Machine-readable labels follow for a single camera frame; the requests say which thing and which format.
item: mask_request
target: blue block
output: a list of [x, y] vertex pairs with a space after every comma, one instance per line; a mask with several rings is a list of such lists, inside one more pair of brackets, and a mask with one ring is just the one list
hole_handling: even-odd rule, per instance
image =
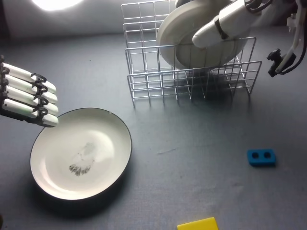
[[252, 166], [274, 166], [276, 157], [272, 149], [250, 149], [248, 162]]

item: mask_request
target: metal wire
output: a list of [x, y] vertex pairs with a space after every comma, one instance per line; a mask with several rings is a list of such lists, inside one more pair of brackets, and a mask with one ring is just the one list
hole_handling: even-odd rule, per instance
[[261, 68], [261, 61], [251, 61], [256, 38], [247, 37], [249, 46], [231, 61], [221, 65], [223, 52], [220, 53], [218, 66], [205, 68], [190, 68], [191, 45], [189, 47], [189, 69], [176, 69], [167, 64], [160, 56], [162, 48], [173, 49], [174, 60], [178, 45], [157, 46], [156, 38], [159, 27], [168, 14], [175, 9], [175, 0], [158, 0], [121, 5], [124, 18], [124, 35], [126, 41], [126, 60], [129, 74], [127, 82], [135, 106], [136, 99], [175, 96], [179, 100], [181, 95], [197, 93], [195, 87], [201, 88], [201, 93], [207, 99], [209, 93], [219, 95], [223, 91], [230, 91], [233, 97], [237, 90], [245, 89], [250, 95]]

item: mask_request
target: yellow sponge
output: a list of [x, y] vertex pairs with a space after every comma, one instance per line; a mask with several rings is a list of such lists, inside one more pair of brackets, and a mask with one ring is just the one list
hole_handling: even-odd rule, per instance
[[214, 217], [201, 219], [195, 222], [181, 224], [177, 230], [219, 230]]

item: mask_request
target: light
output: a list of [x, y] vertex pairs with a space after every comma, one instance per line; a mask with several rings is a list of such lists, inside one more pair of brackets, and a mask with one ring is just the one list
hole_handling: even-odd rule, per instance
[[32, 0], [38, 7], [46, 11], [59, 11], [74, 6], [83, 0]]

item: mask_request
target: robotic hand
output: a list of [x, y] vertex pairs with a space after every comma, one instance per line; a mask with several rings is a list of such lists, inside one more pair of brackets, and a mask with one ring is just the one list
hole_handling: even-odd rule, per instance
[[[185, 4], [189, 0], [177, 0], [176, 7]], [[274, 77], [277, 74], [286, 74], [294, 70], [303, 60], [307, 47], [307, 23], [305, 23], [307, 0], [283, 0], [292, 6], [297, 3], [297, 14], [288, 19], [288, 26], [296, 29], [294, 41], [286, 55], [281, 56], [280, 49], [272, 51], [267, 57], [274, 61], [269, 74]], [[210, 23], [204, 25], [193, 36], [193, 43], [199, 48], [215, 45], [225, 39], [235, 38], [253, 26], [255, 22], [263, 18], [263, 10], [273, 4], [273, 0], [236, 0], [220, 11]], [[299, 43], [299, 37], [304, 30], [304, 48], [298, 62], [293, 65], [296, 55], [294, 50]]]
[[0, 115], [54, 127], [59, 123], [55, 92], [45, 77], [4, 63], [0, 57]]

